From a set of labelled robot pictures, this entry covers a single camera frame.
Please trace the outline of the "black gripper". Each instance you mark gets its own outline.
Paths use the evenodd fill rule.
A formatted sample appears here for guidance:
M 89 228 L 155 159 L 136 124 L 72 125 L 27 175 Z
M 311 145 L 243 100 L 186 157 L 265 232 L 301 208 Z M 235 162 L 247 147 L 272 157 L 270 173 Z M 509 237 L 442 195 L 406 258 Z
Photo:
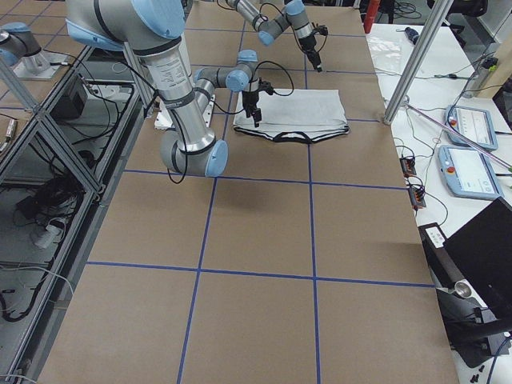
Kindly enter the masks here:
M 246 114 L 251 114 L 254 127 L 258 128 L 262 120 L 261 109 L 258 107 L 259 93 L 266 92 L 268 95 L 274 93 L 274 88 L 268 81 L 257 78 L 249 83 L 248 90 L 242 92 L 242 107 Z
M 316 48 L 317 34 L 320 34 L 321 36 L 325 37 L 324 43 L 319 49 Z M 317 72 L 322 72 L 322 60 L 320 58 L 319 52 L 324 47 L 328 34 L 329 31 L 326 25 L 312 24 L 311 32 L 309 32 L 308 35 L 305 37 L 300 37 L 300 39 L 298 40 L 302 52 L 308 54 L 308 60 L 312 67 L 314 68 L 314 70 L 316 70 Z

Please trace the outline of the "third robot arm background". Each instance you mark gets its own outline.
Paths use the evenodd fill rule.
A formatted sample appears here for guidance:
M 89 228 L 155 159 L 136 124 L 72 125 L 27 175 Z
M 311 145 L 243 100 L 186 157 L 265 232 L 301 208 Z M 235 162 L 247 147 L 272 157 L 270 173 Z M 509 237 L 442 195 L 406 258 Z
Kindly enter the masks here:
M 1 58 L 14 66 L 22 58 L 39 54 L 42 48 L 24 22 L 9 22 L 1 26 Z

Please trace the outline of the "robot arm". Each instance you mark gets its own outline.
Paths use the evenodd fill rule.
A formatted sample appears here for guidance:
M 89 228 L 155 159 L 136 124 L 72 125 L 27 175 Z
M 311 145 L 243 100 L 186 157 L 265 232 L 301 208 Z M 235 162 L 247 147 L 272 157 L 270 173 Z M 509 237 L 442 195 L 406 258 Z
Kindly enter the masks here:
M 278 9 L 274 18 L 264 15 L 263 4 L 257 8 L 251 1 L 235 0 L 224 3 L 226 8 L 236 11 L 252 25 L 260 42 L 265 46 L 270 46 L 281 34 L 292 29 L 300 51 L 308 58 L 314 70 L 323 71 L 321 48 L 316 47 L 316 36 L 320 34 L 327 37 L 328 29 L 325 25 L 314 24 L 309 20 L 303 1 L 285 1 L 284 7 Z
M 129 46 L 146 65 L 174 124 L 161 141 L 166 167 L 187 175 L 221 175 L 228 145 L 216 138 L 203 113 L 214 91 L 227 88 L 242 93 L 248 115 L 260 121 L 259 94 L 272 89 L 258 76 L 256 53 L 243 50 L 235 67 L 204 69 L 192 79 L 181 48 L 185 13 L 180 1 L 68 1 L 66 7 L 73 39 L 104 50 Z

